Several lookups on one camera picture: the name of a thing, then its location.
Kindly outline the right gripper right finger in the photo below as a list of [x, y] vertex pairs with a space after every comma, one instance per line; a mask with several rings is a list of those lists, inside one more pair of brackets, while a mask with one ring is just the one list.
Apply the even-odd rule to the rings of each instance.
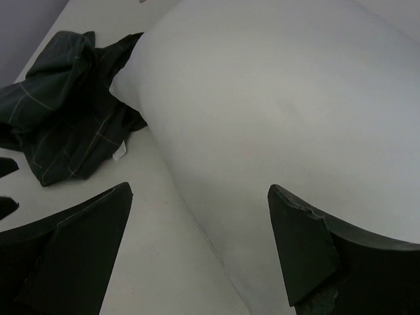
[[297, 314], [418, 314], [419, 245], [329, 215], [276, 184], [270, 220]]

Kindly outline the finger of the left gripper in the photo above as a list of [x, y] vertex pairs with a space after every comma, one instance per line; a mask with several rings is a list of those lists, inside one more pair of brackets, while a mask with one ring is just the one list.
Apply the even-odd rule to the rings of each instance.
[[15, 160], [8, 157], [0, 158], [0, 177], [5, 177], [17, 170], [19, 170], [19, 167]]
[[19, 203], [9, 197], [0, 197], [0, 220], [3, 220], [19, 208]]

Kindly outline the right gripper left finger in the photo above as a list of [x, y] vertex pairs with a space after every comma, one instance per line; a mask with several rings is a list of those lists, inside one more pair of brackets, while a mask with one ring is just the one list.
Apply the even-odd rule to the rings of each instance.
[[129, 183], [1, 233], [2, 314], [99, 314], [129, 218]]

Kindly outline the dark grey checked pillowcase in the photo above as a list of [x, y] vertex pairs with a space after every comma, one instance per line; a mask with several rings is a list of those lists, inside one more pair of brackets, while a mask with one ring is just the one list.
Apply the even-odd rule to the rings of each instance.
[[89, 178], [146, 126], [109, 91], [138, 39], [98, 48], [92, 31], [59, 31], [25, 79], [1, 89], [1, 147], [22, 152], [42, 186]]

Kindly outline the white pillow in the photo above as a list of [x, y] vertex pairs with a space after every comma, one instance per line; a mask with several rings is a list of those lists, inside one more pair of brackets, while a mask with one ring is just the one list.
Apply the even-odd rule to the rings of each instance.
[[252, 314], [291, 312], [273, 184], [419, 241], [419, 44], [353, 1], [181, 1], [110, 92], [147, 122]]

